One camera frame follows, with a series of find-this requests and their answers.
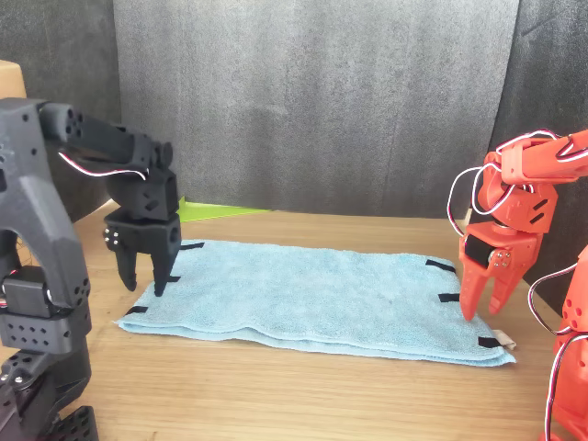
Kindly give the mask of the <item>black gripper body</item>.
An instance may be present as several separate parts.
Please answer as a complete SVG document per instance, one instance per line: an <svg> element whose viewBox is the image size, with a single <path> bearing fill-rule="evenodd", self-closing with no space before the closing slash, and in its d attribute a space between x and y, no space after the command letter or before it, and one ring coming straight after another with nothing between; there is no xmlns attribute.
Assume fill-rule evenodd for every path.
<svg viewBox="0 0 588 441"><path fill-rule="evenodd" d="M119 256L150 254L177 255L181 244L179 216L167 220L133 219L122 211L105 217L107 248Z"/></svg>

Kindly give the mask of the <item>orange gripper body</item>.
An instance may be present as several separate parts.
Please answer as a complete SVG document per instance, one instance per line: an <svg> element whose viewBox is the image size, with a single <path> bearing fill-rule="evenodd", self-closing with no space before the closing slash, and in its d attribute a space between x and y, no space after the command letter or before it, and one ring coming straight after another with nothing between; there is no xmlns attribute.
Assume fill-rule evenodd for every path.
<svg viewBox="0 0 588 441"><path fill-rule="evenodd" d="M470 224L460 240L463 285L517 284L537 259L542 235L487 221Z"/></svg>

